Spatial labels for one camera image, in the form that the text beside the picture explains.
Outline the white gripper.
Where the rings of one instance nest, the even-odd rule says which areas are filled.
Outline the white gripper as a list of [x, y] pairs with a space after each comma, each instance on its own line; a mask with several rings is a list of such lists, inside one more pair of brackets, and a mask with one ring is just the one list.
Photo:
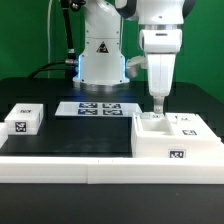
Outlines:
[[149, 93], [154, 97], [155, 114], [163, 113], [164, 97], [170, 93], [181, 44], [181, 29], [140, 31], [139, 45], [146, 58]]

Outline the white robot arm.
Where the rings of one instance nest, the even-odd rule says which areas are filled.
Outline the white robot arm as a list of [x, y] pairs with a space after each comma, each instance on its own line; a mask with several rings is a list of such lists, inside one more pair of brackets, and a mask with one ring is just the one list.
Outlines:
[[154, 112], [163, 112], [184, 19], [196, 0], [87, 0], [85, 45], [78, 58], [75, 86], [109, 91], [147, 71]]

